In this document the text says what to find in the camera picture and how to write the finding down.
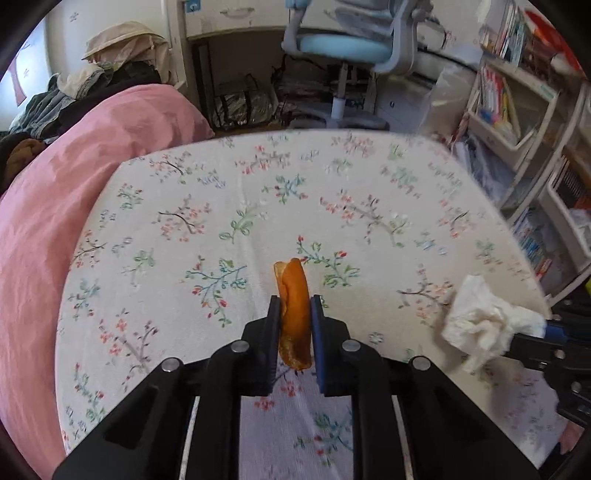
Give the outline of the person right hand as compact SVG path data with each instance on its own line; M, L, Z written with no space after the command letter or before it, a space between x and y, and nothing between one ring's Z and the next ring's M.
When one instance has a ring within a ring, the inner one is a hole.
M573 422L568 422L559 439L560 454L565 455L572 451L580 440L583 432L583 427L580 427Z

